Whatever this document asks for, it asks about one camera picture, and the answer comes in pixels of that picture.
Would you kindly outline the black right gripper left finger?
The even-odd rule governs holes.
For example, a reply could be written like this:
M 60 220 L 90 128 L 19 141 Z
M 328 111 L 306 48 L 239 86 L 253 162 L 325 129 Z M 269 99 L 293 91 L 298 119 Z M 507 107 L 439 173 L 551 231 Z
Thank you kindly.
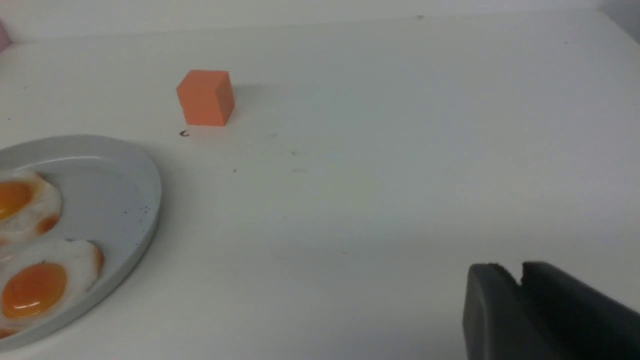
M 564 360 L 515 279 L 495 263 L 469 267 L 462 311 L 468 360 Z

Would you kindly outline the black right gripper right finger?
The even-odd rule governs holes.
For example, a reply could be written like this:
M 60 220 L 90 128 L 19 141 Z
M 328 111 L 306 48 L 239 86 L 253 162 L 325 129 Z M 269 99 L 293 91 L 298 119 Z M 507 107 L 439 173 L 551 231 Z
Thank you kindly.
M 637 360 L 639 312 L 547 262 L 522 264 L 535 321 L 567 360 Z

